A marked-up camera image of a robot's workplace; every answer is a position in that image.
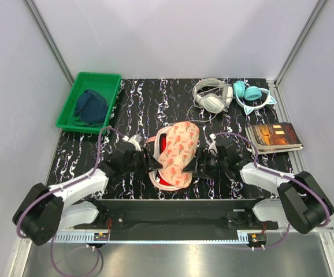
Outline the red bra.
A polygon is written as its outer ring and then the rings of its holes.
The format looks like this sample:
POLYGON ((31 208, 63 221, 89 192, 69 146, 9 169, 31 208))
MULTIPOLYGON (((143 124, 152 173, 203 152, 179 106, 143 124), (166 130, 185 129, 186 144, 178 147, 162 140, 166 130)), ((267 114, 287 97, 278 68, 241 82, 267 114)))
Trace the red bra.
MULTIPOLYGON (((159 154, 161 155, 163 153, 163 151, 166 148, 166 134, 162 134, 159 137, 159 154)), ((164 180, 164 178, 162 177, 162 174, 159 173, 159 177, 160 177, 160 184, 165 185, 165 186, 171 186, 171 184, 169 184, 168 182, 166 182, 164 180)))

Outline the pink mesh laundry bag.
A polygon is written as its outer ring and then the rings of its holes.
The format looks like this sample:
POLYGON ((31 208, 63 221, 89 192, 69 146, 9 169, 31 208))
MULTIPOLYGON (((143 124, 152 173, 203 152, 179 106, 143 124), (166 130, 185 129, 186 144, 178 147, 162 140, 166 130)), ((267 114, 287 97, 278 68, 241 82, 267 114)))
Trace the pink mesh laundry bag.
POLYGON ((189 187, 192 173, 184 173, 183 168, 193 160, 199 141, 199 128, 192 122, 178 122, 160 129, 150 137, 145 145, 154 147, 154 158, 163 168, 149 173, 151 183, 159 190, 174 192, 189 187), (159 137, 166 134, 166 148, 159 154, 159 137), (160 184, 159 173, 171 186, 160 184))

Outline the navy blue bra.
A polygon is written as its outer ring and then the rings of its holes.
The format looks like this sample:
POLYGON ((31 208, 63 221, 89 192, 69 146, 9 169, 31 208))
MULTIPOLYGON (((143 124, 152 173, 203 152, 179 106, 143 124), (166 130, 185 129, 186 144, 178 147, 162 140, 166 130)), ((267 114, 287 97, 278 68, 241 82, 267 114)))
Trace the navy blue bra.
POLYGON ((73 116, 76 126, 101 126, 107 116, 109 106, 97 91, 86 89, 78 98, 73 116))

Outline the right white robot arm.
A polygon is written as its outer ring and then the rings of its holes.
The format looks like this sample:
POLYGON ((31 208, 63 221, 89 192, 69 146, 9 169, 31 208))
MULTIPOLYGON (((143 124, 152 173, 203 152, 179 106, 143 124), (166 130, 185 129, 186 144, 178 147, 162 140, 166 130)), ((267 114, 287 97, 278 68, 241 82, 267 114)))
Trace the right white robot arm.
POLYGON ((265 222, 287 223, 301 234, 327 225, 334 207, 315 178, 307 171, 284 173, 239 156, 232 143, 198 148, 183 171, 198 178, 226 173, 246 185, 262 188, 276 199, 258 199, 244 214, 245 224, 257 229, 265 222))

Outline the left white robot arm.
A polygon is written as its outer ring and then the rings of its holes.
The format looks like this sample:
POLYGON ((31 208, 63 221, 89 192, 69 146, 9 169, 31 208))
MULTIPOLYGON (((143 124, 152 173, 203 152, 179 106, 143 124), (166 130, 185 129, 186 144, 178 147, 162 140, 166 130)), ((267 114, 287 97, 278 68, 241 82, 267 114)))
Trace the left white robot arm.
POLYGON ((71 206, 82 208, 77 202, 103 190, 108 182, 128 173, 145 175, 162 168, 148 148, 138 149, 131 143, 116 148, 108 158, 96 160, 90 171, 56 185, 35 184, 26 194, 13 215, 16 233, 40 246, 51 240, 60 229, 66 228, 65 217, 71 206))

